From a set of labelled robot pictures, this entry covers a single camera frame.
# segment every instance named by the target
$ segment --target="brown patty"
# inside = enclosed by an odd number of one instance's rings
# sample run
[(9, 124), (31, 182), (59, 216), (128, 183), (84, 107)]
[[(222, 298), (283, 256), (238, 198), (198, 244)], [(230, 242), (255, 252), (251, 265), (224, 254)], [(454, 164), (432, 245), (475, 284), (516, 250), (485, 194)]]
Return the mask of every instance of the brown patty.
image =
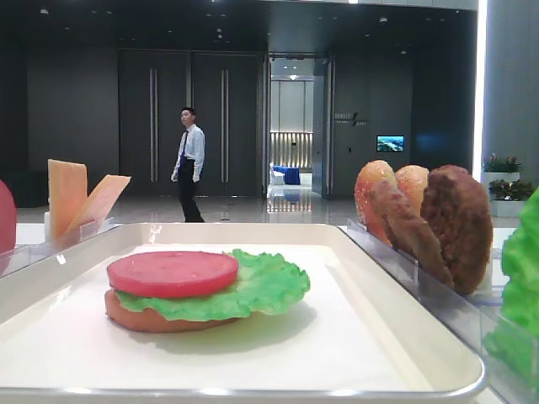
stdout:
[(187, 322), (185, 320), (169, 322), (153, 309), (145, 309), (140, 313), (124, 309), (120, 305), (120, 299), (118, 299), (118, 296), (112, 289), (105, 293), (104, 303), (107, 316), (122, 327), (137, 332), (201, 331), (237, 320), (236, 318), (231, 318), (228, 320), (212, 322)]
[(382, 218), (393, 247), (416, 257), (425, 271), (452, 287), (451, 274), (440, 253), (440, 242), (429, 224), (414, 214), (406, 195), (394, 184), (382, 180), (368, 197), (376, 214)]
[(469, 172), (443, 166), (429, 173), (421, 216), (441, 244), (455, 290), (474, 292), (487, 270), (493, 227), (484, 187)]

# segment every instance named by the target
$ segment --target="potted plant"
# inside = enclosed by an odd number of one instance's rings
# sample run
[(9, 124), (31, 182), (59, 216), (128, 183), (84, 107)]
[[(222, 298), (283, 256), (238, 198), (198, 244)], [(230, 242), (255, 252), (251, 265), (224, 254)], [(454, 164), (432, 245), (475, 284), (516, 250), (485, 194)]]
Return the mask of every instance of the potted plant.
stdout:
[(498, 217), (517, 217), (534, 191), (531, 183), (522, 180), (508, 183), (500, 179), (490, 183), (489, 188), (494, 197), (491, 212)]
[(489, 184), (493, 181), (504, 180), (513, 183), (520, 179), (520, 164), (515, 156), (505, 159), (498, 158), (495, 154), (483, 159), (483, 174), (481, 182), (488, 192)]

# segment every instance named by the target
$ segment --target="clear acrylic divider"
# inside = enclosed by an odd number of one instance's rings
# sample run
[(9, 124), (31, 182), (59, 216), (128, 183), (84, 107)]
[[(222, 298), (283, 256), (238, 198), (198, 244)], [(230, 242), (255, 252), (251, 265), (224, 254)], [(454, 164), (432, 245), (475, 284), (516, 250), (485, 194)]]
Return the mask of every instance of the clear acrylic divider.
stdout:
[(405, 290), (471, 349), (480, 354), (490, 388), (511, 404), (539, 402), (539, 343), (527, 330), (505, 319), (497, 307), (464, 297), (427, 274), (417, 260), (372, 236), (349, 220), (346, 233)]
[(17, 247), (12, 251), (0, 254), (0, 279), (2, 279), (3, 276), (7, 276), (22, 268), (28, 267), (41, 259), (57, 255), (69, 247), (73, 247), (114, 227), (114, 217), (110, 217), (109, 219), (100, 222), (92, 221), (77, 229), (69, 231), (67, 234), (57, 239), (35, 246)]

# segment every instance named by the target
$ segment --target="wall sign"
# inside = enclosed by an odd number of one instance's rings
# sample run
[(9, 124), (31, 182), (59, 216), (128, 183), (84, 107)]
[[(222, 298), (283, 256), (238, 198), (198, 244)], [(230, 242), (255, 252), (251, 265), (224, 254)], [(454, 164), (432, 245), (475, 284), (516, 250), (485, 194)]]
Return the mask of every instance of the wall sign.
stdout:
[(358, 113), (354, 112), (353, 114), (345, 114), (342, 112), (337, 112), (334, 115), (335, 124), (339, 125), (352, 125), (352, 126), (367, 126), (367, 120), (360, 120), (357, 117)]

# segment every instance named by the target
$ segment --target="green food item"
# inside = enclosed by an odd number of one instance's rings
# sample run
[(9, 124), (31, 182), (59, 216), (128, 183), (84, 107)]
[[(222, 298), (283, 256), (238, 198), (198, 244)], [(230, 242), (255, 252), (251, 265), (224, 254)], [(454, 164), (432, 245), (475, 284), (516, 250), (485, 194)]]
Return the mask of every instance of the green food item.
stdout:
[(116, 291), (122, 307), (141, 312), (151, 308), (169, 321), (207, 322), (249, 317), (260, 311), (278, 315), (287, 311), (310, 290), (305, 271), (288, 263), (282, 255), (247, 254), (234, 250), (230, 254), (239, 262), (237, 281), (214, 295), (186, 299), (158, 299)]
[(527, 385), (539, 387), (539, 378), (535, 377), (539, 365), (533, 369), (535, 338), (539, 338), (539, 191), (526, 202), (520, 223), (502, 249), (502, 270), (510, 277), (502, 305), (508, 321), (499, 322), (484, 345)]

